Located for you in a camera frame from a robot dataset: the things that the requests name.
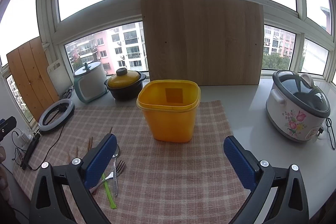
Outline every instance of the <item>blue gripper pad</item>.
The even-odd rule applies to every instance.
[[[107,134],[99,145],[92,148],[83,158],[90,160],[84,173],[84,185],[86,189],[96,186],[105,171],[117,148],[117,138],[113,134]]]
[[[225,138],[223,147],[224,153],[229,159],[243,187],[254,191],[257,187],[256,173],[249,162],[230,137]]]

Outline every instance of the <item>white countertop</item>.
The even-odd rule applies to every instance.
[[[221,100],[234,136],[258,160],[267,160],[274,167],[299,166],[307,192],[309,217],[312,217],[336,189],[336,151],[331,149],[326,132],[316,142],[296,143],[274,128],[265,111],[272,84],[272,79],[260,79],[259,85],[201,86],[201,101]],[[324,81],[315,81],[315,84],[327,96],[331,105],[330,118],[336,121],[336,110],[333,108],[336,92]],[[76,107],[85,105],[75,92],[71,99]],[[135,99],[116,102],[108,92],[90,104],[135,105],[135,102]],[[275,192],[275,188],[271,190],[255,223],[263,222]]]

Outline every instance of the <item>yellow bucket rim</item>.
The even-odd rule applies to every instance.
[[[193,86],[196,86],[197,89],[198,89],[197,100],[195,102],[193,102],[192,104],[186,105],[186,106],[152,105],[152,104],[144,104],[144,103],[141,103],[139,101],[139,97],[142,95],[142,93],[145,91],[145,89],[148,86],[153,85],[155,83],[164,83],[164,82],[169,82],[169,83],[188,83],[188,84],[191,84]],[[154,80],[154,81],[149,82],[147,85],[145,85],[143,87],[143,89],[139,93],[138,98],[136,100],[136,105],[137,105],[138,108],[140,108],[142,110],[148,110],[148,111],[189,112],[189,111],[192,111],[193,109],[197,108],[199,106],[199,104],[200,104],[200,101],[201,101],[201,89],[193,81],[189,81],[189,80]]]

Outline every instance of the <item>wooden panel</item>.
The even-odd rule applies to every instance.
[[[24,43],[18,48],[18,50],[23,68],[26,72],[30,85],[42,107],[44,109],[47,109],[50,105],[53,104],[53,100],[43,83],[39,70],[37,69],[32,50],[30,48],[30,43]]]
[[[246,0],[142,0],[151,80],[257,85],[263,6]]]
[[[33,53],[36,66],[41,75],[43,83],[46,86],[53,102],[57,102],[59,100],[59,96],[47,72],[47,67],[49,64],[48,64],[47,57],[42,47],[41,37],[36,37],[30,40],[29,43],[30,43],[31,52]]]
[[[33,91],[26,72],[23,68],[19,50],[16,48],[7,54],[8,65],[13,75],[15,84],[36,121],[38,121],[44,111],[42,105]]]

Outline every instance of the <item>plaid cloth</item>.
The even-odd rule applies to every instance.
[[[220,101],[200,103],[188,143],[155,140],[136,106],[76,109],[46,160],[53,166],[67,164],[68,151],[74,158],[76,145],[83,157],[89,137],[100,141],[111,126],[121,149],[118,160],[127,163],[118,177],[118,208],[110,208],[103,186],[94,197],[112,223],[228,223],[245,201],[246,193],[223,152],[224,138],[232,132]],[[40,138],[29,162],[32,168],[38,167],[59,133],[60,129]],[[14,168],[29,198],[36,176],[37,171]],[[69,187],[64,191],[76,221],[84,223]]]

